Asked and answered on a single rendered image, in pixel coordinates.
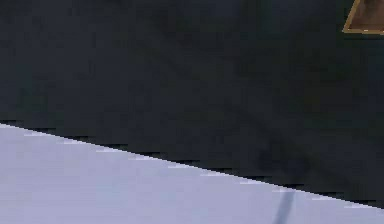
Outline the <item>brown framed wall picture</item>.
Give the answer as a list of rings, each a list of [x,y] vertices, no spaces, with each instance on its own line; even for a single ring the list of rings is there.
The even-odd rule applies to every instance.
[[[384,36],[384,0],[354,0],[342,32]]]

